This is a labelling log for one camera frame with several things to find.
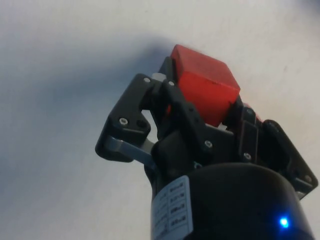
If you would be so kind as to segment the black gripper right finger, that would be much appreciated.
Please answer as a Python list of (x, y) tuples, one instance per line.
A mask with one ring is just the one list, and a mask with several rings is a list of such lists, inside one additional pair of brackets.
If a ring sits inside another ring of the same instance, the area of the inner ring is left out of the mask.
[(234, 134), (235, 154), (240, 161), (282, 175), (300, 200), (317, 187), (317, 177), (276, 121), (261, 120), (237, 97), (223, 123)]

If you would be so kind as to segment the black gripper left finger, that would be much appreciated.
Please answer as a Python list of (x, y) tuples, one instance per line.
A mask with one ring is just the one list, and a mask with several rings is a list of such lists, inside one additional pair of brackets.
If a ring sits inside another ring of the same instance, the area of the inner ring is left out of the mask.
[(147, 140), (151, 126), (142, 114), (148, 110), (160, 139), (178, 131), (187, 152), (200, 164), (208, 164), (214, 159), (213, 146), (206, 145), (211, 141), (209, 128), (178, 87), (173, 58), (166, 57), (159, 72), (165, 74), (163, 81), (142, 73), (135, 75), (109, 113), (95, 152), (105, 160), (124, 163), (136, 160), (155, 169), (153, 144)]

